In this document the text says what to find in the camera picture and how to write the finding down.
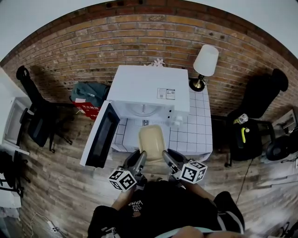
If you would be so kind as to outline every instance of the lamp base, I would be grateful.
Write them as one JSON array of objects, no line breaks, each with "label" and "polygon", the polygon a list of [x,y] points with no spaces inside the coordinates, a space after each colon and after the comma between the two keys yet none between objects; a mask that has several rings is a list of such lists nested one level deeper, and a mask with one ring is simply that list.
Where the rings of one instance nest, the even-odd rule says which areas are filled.
[{"label": "lamp base", "polygon": [[200,74],[197,79],[190,79],[190,88],[196,92],[203,91],[205,88],[203,78],[204,78],[204,76]]}]

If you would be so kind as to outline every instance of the beige plastic container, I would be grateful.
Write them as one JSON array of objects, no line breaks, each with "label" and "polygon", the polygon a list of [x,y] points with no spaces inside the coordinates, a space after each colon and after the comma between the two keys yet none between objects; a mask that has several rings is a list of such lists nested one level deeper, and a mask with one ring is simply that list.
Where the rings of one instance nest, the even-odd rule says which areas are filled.
[{"label": "beige plastic container", "polygon": [[159,125],[144,126],[139,131],[139,147],[141,153],[146,151],[148,162],[163,160],[166,150],[163,131]]}]

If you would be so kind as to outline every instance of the black chair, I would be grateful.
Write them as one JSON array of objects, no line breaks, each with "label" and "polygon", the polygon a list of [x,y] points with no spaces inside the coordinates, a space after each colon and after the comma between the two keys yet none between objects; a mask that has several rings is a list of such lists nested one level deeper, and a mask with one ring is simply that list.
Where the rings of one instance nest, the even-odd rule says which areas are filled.
[{"label": "black chair", "polygon": [[[270,132],[271,140],[275,139],[271,123],[257,121],[267,110],[270,103],[279,94],[288,88],[288,79],[279,69],[274,69],[272,75],[264,74],[253,77],[247,84],[241,106],[232,111],[227,117],[227,132],[230,145],[230,164],[233,160],[243,161],[253,159],[262,154],[262,133],[258,124],[265,124]],[[248,121],[243,124],[234,124],[234,120],[243,113],[247,114]],[[243,142],[241,129],[248,128],[245,133],[246,142]]]},{"label": "black chair", "polygon": [[[24,124],[21,124],[18,134],[16,145],[20,145]],[[5,179],[0,179],[0,190],[17,192],[19,196],[23,197],[24,187],[21,184],[21,177],[28,183],[30,179],[23,173],[23,168],[28,163],[28,160],[23,159],[21,154],[17,151],[14,152],[14,158],[6,152],[0,151],[0,173],[3,173]],[[6,182],[11,188],[3,187]]]},{"label": "black chair", "polygon": [[23,123],[27,118],[31,119],[28,127],[28,134],[32,140],[40,147],[43,147],[49,137],[49,150],[53,153],[55,153],[55,150],[52,149],[55,134],[71,145],[72,141],[65,138],[60,132],[60,129],[64,122],[73,120],[73,116],[68,116],[63,120],[58,121],[59,113],[56,104],[50,103],[42,97],[34,82],[31,80],[29,71],[24,66],[18,68],[16,77],[22,83],[32,101],[30,109],[34,112],[34,115],[29,114],[27,112],[28,109],[26,108],[20,119],[20,123]]}]

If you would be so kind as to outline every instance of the red box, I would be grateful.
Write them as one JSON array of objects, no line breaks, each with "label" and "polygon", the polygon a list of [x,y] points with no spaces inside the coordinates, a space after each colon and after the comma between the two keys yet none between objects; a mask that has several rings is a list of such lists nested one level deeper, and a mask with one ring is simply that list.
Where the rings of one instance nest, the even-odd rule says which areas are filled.
[{"label": "red box", "polygon": [[93,106],[90,102],[73,102],[73,104],[87,117],[91,118],[92,120],[95,120],[100,107]]}]

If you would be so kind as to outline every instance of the desk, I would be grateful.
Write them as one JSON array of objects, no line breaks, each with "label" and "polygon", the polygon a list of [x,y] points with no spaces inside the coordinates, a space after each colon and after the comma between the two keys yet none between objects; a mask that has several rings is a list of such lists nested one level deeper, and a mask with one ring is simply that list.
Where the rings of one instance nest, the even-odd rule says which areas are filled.
[{"label": "desk", "polygon": [[121,152],[138,149],[138,133],[144,124],[158,124],[163,131],[166,146],[184,155],[202,155],[206,160],[212,153],[212,126],[207,87],[202,92],[190,88],[190,114],[179,128],[163,122],[121,119],[111,147]]},{"label": "desk", "polygon": [[0,99],[0,149],[30,154],[16,145],[21,126],[20,118],[25,108],[17,98]]}]

